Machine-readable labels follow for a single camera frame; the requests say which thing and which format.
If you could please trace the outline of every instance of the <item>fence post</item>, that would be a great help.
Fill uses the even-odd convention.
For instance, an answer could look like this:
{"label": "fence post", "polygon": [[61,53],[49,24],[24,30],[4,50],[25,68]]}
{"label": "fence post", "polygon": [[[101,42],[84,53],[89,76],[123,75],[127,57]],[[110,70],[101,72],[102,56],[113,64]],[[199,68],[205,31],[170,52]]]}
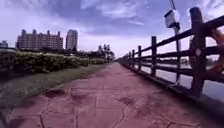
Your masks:
{"label": "fence post", "polygon": [[194,32],[193,43],[195,43],[195,48],[193,49],[195,52],[195,64],[193,65],[194,78],[191,84],[191,90],[194,95],[200,96],[204,85],[203,74],[206,71],[206,55],[203,53],[205,36],[202,30],[203,20],[200,9],[198,7],[191,8],[190,15]]}
{"label": "fence post", "polygon": [[128,66],[131,66],[131,52],[128,53]]}
{"label": "fence post", "polygon": [[140,59],[141,57],[142,57],[142,47],[139,45],[138,46],[138,71],[141,71],[141,69],[142,69],[142,62],[141,62],[141,60],[142,59]]}
{"label": "fence post", "polygon": [[132,67],[135,67],[135,50],[132,50]]}
{"label": "fence post", "polygon": [[152,68],[151,68],[151,74],[152,76],[156,76],[156,57],[155,55],[157,54],[157,47],[156,47],[156,36],[152,36]]}

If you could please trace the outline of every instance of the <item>sky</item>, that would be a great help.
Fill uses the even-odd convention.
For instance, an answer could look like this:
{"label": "sky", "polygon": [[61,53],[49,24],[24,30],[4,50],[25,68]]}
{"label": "sky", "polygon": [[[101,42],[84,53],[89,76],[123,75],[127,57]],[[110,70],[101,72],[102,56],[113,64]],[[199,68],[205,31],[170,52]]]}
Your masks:
{"label": "sky", "polygon": [[[189,9],[200,7],[204,21],[224,12],[224,0],[174,0],[181,15],[181,31],[191,27]],[[158,41],[174,35],[166,28],[164,14],[170,10],[169,0],[0,0],[0,40],[15,46],[22,29],[51,33],[69,29],[79,33],[78,50],[97,50],[109,44],[116,57],[138,45],[151,45],[151,36]],[[182,49],[189,38],[181,40]],[[175,50],[175,43],[159,48],[159,52]]]}

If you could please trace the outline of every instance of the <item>lamp post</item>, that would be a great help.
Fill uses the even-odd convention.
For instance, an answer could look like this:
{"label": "lamp post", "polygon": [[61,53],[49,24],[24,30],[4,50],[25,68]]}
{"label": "lamp post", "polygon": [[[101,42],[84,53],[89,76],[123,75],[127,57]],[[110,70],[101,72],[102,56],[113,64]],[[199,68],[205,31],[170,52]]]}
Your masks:
{"label": "lamp post", "polygon": [[[170,0],[170,4],[171,4],[171,8],[173,10],[176,10],[176,7],[175,7],[175,4],[174,4],[174,1],[173,0]],[[176,23],[173,27],[174,29],[174,33],[175,35],[178,35],[180,34],[180,23]],[[180,40],[176,40],[176,50],[177,52],[179,52],[181,50],[181,44],[180,44]],[[180,69],[181,68],[181,57],[177,57],[177,68]],[[179,84],[179,79],[180,79],[180,74],[177,73],[176,74],[176,81],[177,81],[177,84]]]}
{"label": "lamp post", "polygon": [[[174,34],[178,35],[180,33],[180,15],[175,7],[175,3],[173,0],[170,0],[171,10],[165,14],[166,26],[167,28],[173,28]],[[176,50],[179,52],[181,50],[180,41],[176,40]],[[177,57],[177,68],[181,67],[181,57]],[[176,84],[179,84],[180,74],[176,75]]]}

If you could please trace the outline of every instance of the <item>bush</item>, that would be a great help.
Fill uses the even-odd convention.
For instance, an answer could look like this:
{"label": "bush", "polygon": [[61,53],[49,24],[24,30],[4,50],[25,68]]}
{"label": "bush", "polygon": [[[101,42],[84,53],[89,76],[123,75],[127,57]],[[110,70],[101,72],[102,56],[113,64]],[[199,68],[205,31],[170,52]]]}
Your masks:
{"label": "bush", "polygon": [[0,52],[0,79],[14,77],[17,74],[48,73],[66,68],[78,68],[89,64],[104,64],[104,59],[66,57],[56,54],[28,52]]}

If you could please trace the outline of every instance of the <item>wooden fence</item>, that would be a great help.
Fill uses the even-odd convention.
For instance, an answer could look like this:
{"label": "wooden fence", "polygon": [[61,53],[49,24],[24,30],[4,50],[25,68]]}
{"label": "wooden fence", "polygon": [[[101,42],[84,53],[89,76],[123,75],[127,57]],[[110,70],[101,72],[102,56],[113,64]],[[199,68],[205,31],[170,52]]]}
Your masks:
{"label": "wooden fence", "polygon": [[[224,46],[206,47],[206,40],[205,40],[206,36],[209,35],[209,33],[212,30],[224,25],[224,16],[203,23],[201,11],[197,7],[194,7],[190,10],[190,15],[192,21],[191,29],[182,32],[176,36],[165,39],[161,42],[157,42],[156,36],[152,36],[151,46],[144,49],[142,49],[141,46],[138,46],[137,52],[135,52],[135,50],[132,50],[132,52],[129,52],[122,59],[120,59],[121,60],[120,62],[130,68],[134,68],[134,66],[137,65],[138,72],[141,71],[142,66],[149,67],[151,68],[151,73],[148,75],[154,77],[155,79],[158,78],[156,77],[157,69],[173,72],[176,73],[177,75],[192,76],[193,81],[191,83],[190,92],[195,96],[200,96],[200,94],[202,93],[205,80],[224,83],[224,75],[211,74],[206,70],[206,56],[224,54]],[[159,47],[192,35],[194,35],[194,43],[195,43],[194,49],[157,54],[157,49]],[[150,50],[152,53],[151,55],[142,56],[143,52]],[[192,69],[181,68],[180,57],[190,57],[190,56],[195,57],[195,64],[193,68]],[[159,63],[157,61],[158,59],[169,57],[177,58],[178,61],[177,68],[158,65]]]}

